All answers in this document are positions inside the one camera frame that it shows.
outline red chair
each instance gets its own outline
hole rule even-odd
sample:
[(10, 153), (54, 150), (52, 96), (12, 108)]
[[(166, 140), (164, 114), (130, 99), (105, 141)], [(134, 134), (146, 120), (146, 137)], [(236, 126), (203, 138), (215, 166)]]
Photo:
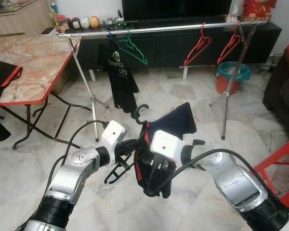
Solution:
[[(260, 173), (264, 182), (269, 186), (272, 192), (275, 194), (275, 190), (273, 185), (265, 172), (265, 169), (270, 165), (289, 165), (289, 162), (280, 162), (279, 160), (289, 154), (289, 142), (274, 154), (270, 155), (268, 158), (263, 160), (260, 164), (258, 164), (254, 169)], [(287, 207), (289, 207), (289, 192), (283, 196), (280, 201)]]

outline television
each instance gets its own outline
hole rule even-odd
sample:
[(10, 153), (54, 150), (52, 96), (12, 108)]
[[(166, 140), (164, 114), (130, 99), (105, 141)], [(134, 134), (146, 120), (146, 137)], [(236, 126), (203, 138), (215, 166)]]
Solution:
[(232, 0), (122, 0), (124, 21), (227, 15)]

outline white wall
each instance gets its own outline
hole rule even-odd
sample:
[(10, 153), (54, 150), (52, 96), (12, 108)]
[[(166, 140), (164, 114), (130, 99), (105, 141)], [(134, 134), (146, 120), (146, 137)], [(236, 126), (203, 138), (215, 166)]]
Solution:
[[(233, 0), (239, 6), (239, 14), (242, 13), (243, 0)], [(100, 21), (108, 17), (117, 16), (117, 10), (122, 10), (121, 0), (57, 0), (60, 14), (66, 17), (97, 16)], [(283, 53), (289, 44), (289, 0), (278, 0), (276, 8), (272, 9), (272, 22), (283, 30), (272, 50), (274, 53)]]

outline black cabinet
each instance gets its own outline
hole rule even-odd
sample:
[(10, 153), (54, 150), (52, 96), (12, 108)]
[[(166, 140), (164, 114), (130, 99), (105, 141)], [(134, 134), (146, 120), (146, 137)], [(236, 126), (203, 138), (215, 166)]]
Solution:
[[(243, 29), (244, 33), (247, 35), (249, 27), (245, 26)], [(234, 27), (207, 28), (204, 29), (203, 32), (205, 36), (211, 37), (211, 44), (190, 65), (216, 64), (219, 55), (233, 35)], [(250, 48), (246, 54), (244, 63), (266, 62), (280, 32), (281, 28), (272, 22), (263, 26), (258, 26), (250, 43)], [(125, 37), (126, 36), (124, 35), (117, 36), (114, 41)], [(148, 66), (145, 66), (137, 59), (127, 54), (124, 57), (129, 67), (179, 67), (183, 66), (189, 51), (198, 42), (200, 30), (132, 34), (131, 38), (148, 60)], [(98, 45), (101, 42), (107, 43), (108, 38), (82, 38), (78, 52), (78, 59), (82, 68), (101, 69), (101, 66), (97, 64)], [(242, 43), (240, 43), (225, 61), (237, 61), (242, 46)]]

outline marble floor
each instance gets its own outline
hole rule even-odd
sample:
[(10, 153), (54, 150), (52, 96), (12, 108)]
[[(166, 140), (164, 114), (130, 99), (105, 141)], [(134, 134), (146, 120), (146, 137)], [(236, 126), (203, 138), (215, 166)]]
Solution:
[[(264, 160), (289, 141), (283, 126), (262, 104), (263, 91), (269, 73), (254, 73), (230, 99), (226, 140), (220, 139), (223, 105), (209, 103), (219, 94), (215, 90), (216, 68), (190, 68), (187, 80), (177, 68), (132, 70), (140, 92), (137, 104), (146, 103), (141, 119), (154, 121), (188, 101), (191, 104), (197, 133), (185, 139), (218, 142), (246, 158), (253, 166)], [(105, 73), (96, 73), (97, 81), (90, 82), (97, 97), (110, 105), (96, 105), (101, 120), (116, 120), (127, 130), (126, 138), (136, 138), (141, 126), (129, 114), (114, 108), (109, 80)], [(90, 105), (90, 98), (81, 80), (69, 81), (60, 94), (65, 100)], [(24, 106), (11, 106), (25, 117)], [(50, 96), (49, 105), (38, 127), (55, 133), (66, 106)], [(53, 142), (33, 131), (30, 138), (13, 151), (12, 144), (25, 135), (26, 127), (0, 109), (5, 116), (2, 124), (12, 133), (0, 142), (0, 231), (12, 231), (35, 210), (42, 197), (53, 162), (64, 154), (66, 145)], [(73, 132), (87, 120), (90, 112), (73, 108), (59, 135), (69, 140)], [(82, 147), (96, 146), (93, 127), (87, 127), (76, 138)], [(245, 221), (219, 194), (210, 175), (189, 169), (172, 182), (168, 199), (146, 197), (137, 184), (134, 170), (112, 185), (104, 184), (110, 169), (101, 168), (86, 182), (79, 203), (67, 226), (68, 231), (248, 231)], [(274, 177), (276, 167), (268, 170)]]

